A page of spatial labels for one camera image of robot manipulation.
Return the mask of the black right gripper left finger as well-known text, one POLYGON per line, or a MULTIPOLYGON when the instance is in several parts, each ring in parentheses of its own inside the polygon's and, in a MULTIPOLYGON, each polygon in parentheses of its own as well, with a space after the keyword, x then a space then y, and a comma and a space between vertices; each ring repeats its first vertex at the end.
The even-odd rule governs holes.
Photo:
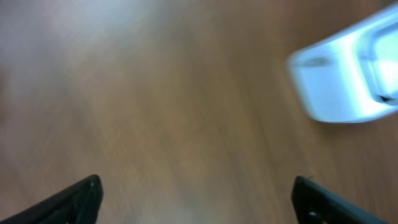
POLYGON ((1 221, 1 224, 95 224, 103 199, 103 186, 93 174, 38 204, 1 221))

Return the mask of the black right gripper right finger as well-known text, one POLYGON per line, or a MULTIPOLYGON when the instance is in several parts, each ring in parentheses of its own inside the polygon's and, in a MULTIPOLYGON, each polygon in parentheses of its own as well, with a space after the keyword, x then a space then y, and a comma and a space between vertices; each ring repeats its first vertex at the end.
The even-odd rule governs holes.
POLYGON ((299 224, 385 222, 302 176, 295 178, 291 200, 299 224))

